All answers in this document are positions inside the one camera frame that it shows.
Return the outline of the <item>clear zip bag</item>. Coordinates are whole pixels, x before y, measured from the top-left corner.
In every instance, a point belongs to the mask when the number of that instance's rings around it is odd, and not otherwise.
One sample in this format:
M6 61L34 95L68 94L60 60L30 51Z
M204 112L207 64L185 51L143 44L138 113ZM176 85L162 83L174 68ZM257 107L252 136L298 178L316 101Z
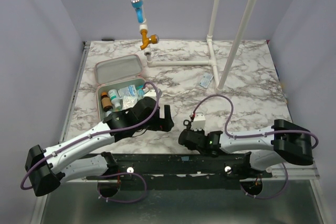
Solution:
M122 109L130 109L136 105L138 101L137 96L132 96L132 95L124 95L122 98Z

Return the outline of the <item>metal scissors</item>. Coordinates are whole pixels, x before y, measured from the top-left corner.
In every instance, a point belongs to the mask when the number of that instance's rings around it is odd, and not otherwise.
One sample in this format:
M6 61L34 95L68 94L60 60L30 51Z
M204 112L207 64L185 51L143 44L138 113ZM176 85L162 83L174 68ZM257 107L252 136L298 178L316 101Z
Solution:
M189 121L189 120L184 120L183 121L184 126L189 126L190 124L191 124L191 121Z

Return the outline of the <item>clear bottle green label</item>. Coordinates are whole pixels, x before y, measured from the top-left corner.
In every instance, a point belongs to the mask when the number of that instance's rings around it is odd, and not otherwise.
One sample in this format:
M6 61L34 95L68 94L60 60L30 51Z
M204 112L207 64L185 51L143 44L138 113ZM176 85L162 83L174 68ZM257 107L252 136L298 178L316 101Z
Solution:
M120 103L120 96L118 94L118 91L115 89L111 89L108 91L108 96L111 100L112 105L114 106L116 111L121 111L122 106Z

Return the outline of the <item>blue cotton swab packet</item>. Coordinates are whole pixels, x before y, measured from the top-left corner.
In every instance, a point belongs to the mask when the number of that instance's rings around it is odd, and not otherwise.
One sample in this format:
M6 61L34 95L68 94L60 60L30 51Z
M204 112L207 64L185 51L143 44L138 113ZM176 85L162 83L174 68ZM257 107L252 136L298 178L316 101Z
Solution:
M144 86L137 86L136 90L139 99L143 99L144 95L148 92L148 88L145 88Z

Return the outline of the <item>pink medicine kit case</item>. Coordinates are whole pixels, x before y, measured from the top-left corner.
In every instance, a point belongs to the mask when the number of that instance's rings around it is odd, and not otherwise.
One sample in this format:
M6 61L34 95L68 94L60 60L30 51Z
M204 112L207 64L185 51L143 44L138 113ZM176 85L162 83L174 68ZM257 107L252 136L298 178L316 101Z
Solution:
M96 102L99 120L103 120L105 112L101 103L101 93L110 89L119 90L129 85L141 86L145 79L141 77L143 65L138 55L126 55L97 63L94 67Z

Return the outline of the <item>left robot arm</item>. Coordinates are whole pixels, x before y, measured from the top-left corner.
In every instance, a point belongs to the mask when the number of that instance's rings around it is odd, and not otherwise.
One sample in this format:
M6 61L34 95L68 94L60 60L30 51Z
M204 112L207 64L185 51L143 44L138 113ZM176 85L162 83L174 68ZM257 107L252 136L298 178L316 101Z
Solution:
M170 106L164 105L164 117L161 118L158 102L146 97L130 109L110 113L88 132L66 144L46 149L35 145L29 149L25 164L30 188L35 196L44 196L60 186L62 169L86 154L132 137L136 131L142 129L169 132L173 126Z

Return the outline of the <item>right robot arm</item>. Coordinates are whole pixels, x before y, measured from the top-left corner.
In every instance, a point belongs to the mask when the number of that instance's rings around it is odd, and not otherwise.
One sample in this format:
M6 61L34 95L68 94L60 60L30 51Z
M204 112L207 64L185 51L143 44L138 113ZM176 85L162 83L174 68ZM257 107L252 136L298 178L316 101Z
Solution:
M309 130L286 120L274 120L272 126L246 132L214 131L205 134L191 125L182 131L179 144L191 151L212 157L250 151L249 160L241 165L242 173L255 177L268 167L287 162L298 166L313 164L311 139L316 138Z

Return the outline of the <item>white blue gauze packet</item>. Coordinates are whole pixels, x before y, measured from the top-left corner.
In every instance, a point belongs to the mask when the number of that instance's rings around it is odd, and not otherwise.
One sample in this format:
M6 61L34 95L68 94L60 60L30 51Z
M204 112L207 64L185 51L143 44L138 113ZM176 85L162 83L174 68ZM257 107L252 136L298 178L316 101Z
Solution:
M130 96L130 97L138 97L138 92L136 89L135 85L129 85L127 87L121 88L118 90L118 94L120 97L124 97L124 96Z

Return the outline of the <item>amber bottle orange cap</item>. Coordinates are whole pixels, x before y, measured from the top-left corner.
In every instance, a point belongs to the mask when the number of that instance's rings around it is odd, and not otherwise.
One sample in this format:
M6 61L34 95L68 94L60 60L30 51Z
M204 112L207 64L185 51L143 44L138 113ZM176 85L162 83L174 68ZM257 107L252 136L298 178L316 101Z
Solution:
M101 93L101 104L104 112L112 109L112 103L107 92Z

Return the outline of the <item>small blue white sachet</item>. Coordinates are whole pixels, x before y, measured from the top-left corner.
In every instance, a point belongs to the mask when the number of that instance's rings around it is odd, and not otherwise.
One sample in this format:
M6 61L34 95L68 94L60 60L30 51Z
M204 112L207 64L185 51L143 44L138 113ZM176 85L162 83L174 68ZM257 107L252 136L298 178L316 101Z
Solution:
M199 81L199 85L205 89L207 89L210 85L210 83L212 82L213 80L213 75L211 73L205 73L201 80Z

